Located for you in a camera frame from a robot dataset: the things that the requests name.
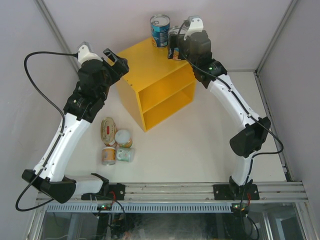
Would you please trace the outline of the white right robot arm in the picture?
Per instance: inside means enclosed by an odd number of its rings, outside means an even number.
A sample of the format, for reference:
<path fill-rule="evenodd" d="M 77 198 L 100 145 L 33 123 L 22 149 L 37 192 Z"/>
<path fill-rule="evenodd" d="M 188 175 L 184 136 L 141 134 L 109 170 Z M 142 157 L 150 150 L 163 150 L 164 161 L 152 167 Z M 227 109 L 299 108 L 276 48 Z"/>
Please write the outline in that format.
<path fill-rule="evenodd" d="M 168 58 L 173 57 L 191 65 L 195 78 L 220 101 L 237 128 L 237 133 L 229 140 L 236 161 L 225 194 L 240 200 L 252 184 L 253 158 L 267 139 L 271 121 L 268 117 L 261 118 L 241 97 L 225 67 L 213 58 L 206 31 L 190 36 L 178 31 L 169 33 Z"/>

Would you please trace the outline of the blue soup can with noodles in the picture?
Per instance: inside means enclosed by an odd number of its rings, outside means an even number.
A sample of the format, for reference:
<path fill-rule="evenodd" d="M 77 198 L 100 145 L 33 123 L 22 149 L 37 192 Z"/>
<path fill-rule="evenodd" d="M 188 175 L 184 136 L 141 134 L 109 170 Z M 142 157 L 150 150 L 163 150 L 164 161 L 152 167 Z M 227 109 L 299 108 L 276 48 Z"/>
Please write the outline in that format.
<path fill-rule="evenodd" d="M 168 46 L 167 46 L 167 58 L 169 60 L 181 61 L 179 47 L 177 45 L 177 37 L 180 26 L 176 25 L 170 28 L 168 31 Z"/>

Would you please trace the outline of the green label can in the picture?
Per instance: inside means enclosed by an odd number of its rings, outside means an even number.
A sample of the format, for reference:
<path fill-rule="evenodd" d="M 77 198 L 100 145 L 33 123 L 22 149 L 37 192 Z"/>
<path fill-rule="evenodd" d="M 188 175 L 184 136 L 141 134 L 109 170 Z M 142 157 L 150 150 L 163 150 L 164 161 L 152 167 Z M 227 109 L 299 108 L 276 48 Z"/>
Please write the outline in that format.
<path fill-rule="evenodd" d="M 119 147 L 116 150 L 116 160 L 120 162 L 131 163 L 134 160 L 135 149 Z"/>

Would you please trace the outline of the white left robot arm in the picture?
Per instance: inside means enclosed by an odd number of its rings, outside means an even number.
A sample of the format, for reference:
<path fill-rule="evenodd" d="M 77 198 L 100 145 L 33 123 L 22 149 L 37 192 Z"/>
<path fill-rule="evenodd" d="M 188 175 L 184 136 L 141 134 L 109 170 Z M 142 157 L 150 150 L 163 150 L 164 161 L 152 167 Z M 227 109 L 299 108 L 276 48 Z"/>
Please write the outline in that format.
<path fill-rule="evenodd" d="M 109 196 L 109 180 L 97 173 L 67 177 L 65 170 L 78 141 L 94 121 L 107 100 L 110 87 L 126 75 L 130 68 L 126 58 L 104 50 L 109 59 L 80 47 L 72 54 L 80 63 L 75 89 L 63 109 L 61 122 L 42 159 L 33 169 L 26 169 L 22 179 L 41 193 L 61 204 L 73 196 L 93 194 L 98 200 Z"/>

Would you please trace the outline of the orange can with white lid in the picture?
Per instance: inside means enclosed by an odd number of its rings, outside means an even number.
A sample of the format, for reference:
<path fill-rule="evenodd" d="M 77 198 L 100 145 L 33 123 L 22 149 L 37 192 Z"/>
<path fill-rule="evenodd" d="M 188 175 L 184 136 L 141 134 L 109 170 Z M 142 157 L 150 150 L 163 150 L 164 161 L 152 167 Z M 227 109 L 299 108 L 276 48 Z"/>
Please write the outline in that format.
<path fill-rule="evenodd" d="M 133 144 L 131 133 L 127 129 L 120 129 L 115 134 L 115 141 L 120 148 L 130 148 Z"/>

